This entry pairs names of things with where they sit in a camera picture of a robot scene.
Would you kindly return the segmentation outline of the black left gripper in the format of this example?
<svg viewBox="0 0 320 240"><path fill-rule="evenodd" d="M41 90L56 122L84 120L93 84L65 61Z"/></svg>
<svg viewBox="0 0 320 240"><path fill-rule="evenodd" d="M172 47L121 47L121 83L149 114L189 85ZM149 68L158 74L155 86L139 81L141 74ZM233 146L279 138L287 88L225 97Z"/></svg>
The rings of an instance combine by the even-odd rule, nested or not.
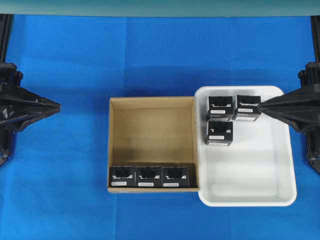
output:
<svg viewBox="0 0 320 240"><path fill-rule="evenodd" d="M0 64L0 123L15 132L61 111L62 105L20 87L22 72L14 63ZM38 114L37 107L54 108Z"/></svg>

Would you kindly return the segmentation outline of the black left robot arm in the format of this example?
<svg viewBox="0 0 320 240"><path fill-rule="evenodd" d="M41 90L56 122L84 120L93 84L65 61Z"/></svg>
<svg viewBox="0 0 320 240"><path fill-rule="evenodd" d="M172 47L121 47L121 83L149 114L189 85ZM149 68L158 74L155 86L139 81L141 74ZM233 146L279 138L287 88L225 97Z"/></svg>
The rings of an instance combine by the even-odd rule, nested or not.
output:
<svg viewBox="0 0 320 240"><path fill-rule="evenodd" d="M62 105L21 87L23 73L5 62L13 24L12 14L0 15L0 164L14 152L16 135L61 111Z"/></svg>

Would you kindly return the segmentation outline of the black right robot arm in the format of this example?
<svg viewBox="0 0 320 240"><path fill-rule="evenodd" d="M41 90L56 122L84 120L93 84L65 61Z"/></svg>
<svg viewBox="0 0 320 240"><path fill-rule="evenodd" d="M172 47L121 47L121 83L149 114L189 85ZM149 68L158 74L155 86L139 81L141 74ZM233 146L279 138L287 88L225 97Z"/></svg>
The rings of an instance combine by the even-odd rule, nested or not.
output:
<svg viewBox="0 0 320 240"><path fill-rule="evenodd" d="M261 113L277 119L296 132L305 134L308 165L320 172L320 17L311 16L315 62L298 73L301 87L264 101Z"/></svg>

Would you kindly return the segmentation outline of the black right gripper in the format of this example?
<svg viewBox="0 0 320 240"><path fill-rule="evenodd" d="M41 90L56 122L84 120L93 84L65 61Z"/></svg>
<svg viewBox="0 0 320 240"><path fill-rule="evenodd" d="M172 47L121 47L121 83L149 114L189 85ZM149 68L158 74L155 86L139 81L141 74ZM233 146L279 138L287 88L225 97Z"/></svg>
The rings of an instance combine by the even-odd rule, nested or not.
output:
<svg viewBox="0 0 320 240"><path fill-rule="evenodd" d="M320 125L320 63L308 62L298 73L301 88L262 102L258 111L291 126L298 133L306 133ZM269 109L296 110L301 107L296 120Z"/></svg>

